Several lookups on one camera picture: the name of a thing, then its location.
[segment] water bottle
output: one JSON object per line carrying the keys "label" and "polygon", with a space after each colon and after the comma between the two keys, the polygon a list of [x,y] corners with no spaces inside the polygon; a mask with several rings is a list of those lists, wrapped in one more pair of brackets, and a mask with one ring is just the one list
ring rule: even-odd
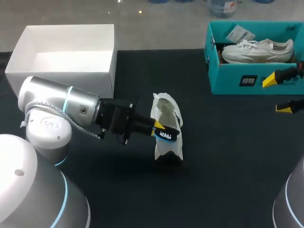
{"label": "water bottle", "polygon": [[231,17],[237,9],[237,1],[208,0],[209,10],[218,18]]}

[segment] screw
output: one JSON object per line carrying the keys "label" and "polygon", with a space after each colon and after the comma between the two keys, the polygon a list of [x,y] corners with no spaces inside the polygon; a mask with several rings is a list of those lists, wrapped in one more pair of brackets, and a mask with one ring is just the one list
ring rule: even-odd
{"label": "screw", "polygon": [[80,109],[81,114],[86,114],[86,108]]}

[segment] white sneaker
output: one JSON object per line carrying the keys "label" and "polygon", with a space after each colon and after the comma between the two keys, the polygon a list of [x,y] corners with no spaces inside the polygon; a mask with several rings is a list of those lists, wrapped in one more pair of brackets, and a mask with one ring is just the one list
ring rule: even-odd
{"label": "white sneaker", "polygon": [[161,137],[156,137],[155,160],[159,157],[173,152],[181,160],[182,155],[182,136],[181,127],[183,121],[181,118],[180,109],[175,100],[167,93],[153,94],[154,101],[151,109],[151,118],[157,120],[160,124],[178,130],[180,133],[175,141],[167,141]]}
{"label": "white sneaker", "polygon": [[223,49],[222,57],[229,63],[286,63],[294,54],[292,39],[276,43],[269,39],[259,42],[243,40]]}

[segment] white label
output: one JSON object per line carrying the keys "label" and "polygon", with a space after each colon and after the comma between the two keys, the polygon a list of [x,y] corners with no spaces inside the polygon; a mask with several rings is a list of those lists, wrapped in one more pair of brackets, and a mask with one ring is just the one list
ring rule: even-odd
{"label": "white label", "polygon": [[256,37],[255,34],[249,32],[248,30],[244,29],[243,27],[240,27],[239,25],[236,25],[235,28],[226,37],[226,39],[238,44],[239,42],[241,42],[244,39],[251,41],[255,37]]}
{"label": "white label", "polygon": [[237,2],[236,1],[228,1],[225,2],[224,13],[233,13],[236,11]]}

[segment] cable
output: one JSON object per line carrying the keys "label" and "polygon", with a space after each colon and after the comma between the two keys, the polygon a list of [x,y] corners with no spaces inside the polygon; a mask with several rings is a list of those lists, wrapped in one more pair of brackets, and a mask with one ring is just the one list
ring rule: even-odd
{"label": "cable", "polygon": [[67,114],[65,114],[60,108],[57,108],[56,106],[50,104],[50,103],[47,103],[47,102],[39,102],[39,101],[32,101],[30,103],[28,103],[26,106],[25,106],[25,109],[24,109],[24,113],[25,113],[25,119],[24,121],[21,122],[21,125],[20,127],[25,127],[27,126],[28,122],[29,122],[29,114],[30,114],[30,110],[36,106],[36,105],[40,105],[40,106],[43,106],[43,107],[47,107],[47,108],[51,108],[52,110],[56,111],[57,114],[59,116],[61,116],[62,118],[64,118],[65,120],[67,120],[73,127],[75,127],[77,130],[83,132],[83,133],[86,133],[90,136],[93,136],[97,139],[100,139],[100,137],[94,133],[94,132],[91,132],[91,131],[88,131],[86,129],[84,129],[83,127],[79,126],[78,124],[76,124]]}

